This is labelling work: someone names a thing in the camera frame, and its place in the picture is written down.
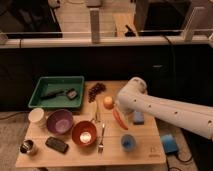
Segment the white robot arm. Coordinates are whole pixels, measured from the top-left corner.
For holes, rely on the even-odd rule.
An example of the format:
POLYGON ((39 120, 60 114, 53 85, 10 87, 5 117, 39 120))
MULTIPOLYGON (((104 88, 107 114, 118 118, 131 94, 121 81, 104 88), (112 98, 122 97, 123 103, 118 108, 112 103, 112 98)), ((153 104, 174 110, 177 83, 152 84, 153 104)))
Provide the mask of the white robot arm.
POLYGON ((146 82, 131 78, 117 94, 117 104, 125 113, 140 111, 213 140, 213 107, 154 97, 147 94, 146 82))

